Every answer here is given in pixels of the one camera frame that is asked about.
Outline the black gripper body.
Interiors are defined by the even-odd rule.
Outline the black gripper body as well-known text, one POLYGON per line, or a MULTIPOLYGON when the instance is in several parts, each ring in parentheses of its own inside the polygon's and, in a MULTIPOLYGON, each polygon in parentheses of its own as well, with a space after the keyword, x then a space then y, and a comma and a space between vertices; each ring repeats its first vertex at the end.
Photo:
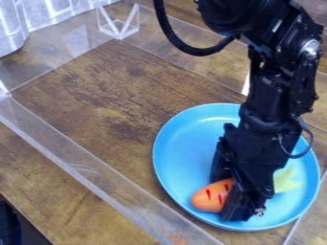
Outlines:
POLYGON ((283 168, 289 158, 301 157, 305 152, 291 154, 304 130, 301 119, 276 115, 265 120, 245 104, 239 110, 237 125, 223 125, 223 137, 233 152, 231 174, 244 189, 275 194, 273 173, 283 168))

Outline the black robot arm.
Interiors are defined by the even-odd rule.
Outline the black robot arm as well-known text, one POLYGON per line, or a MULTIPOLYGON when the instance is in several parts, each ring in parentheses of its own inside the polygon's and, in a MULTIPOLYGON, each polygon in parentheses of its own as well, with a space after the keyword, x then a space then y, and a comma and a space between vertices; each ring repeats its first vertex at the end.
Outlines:
POLYGON ((212 31, 249 47, 249 93, 240 122, 223 126, 209 175, 233 179, 223 219, 245 221, 275 194, 275 171, 301 156, 292 150, 307 131, 300 115, 317 100, 323 27, 293 0, 197 0, 197 10, 212 31))

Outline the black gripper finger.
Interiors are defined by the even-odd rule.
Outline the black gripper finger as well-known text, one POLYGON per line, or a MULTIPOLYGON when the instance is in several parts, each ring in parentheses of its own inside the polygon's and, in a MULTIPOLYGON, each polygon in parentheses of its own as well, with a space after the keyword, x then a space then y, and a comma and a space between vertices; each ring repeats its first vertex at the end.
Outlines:
POLYGON ((233 160, 233 152, 229 148, 229 144, 224 137, 219 138, 216 145, 216 151, 213 155, 211 172, 209 172, 209 182, 215 183, 223 179, 232 176, 231 174, 231 162, 233 160))
POLYGON ((255 215, 265 212, 265 201, 271 198, 271 192, 257 189, 244 189, 233 184, 225 197, 221 210, 224 221, 248 221, 255 215))

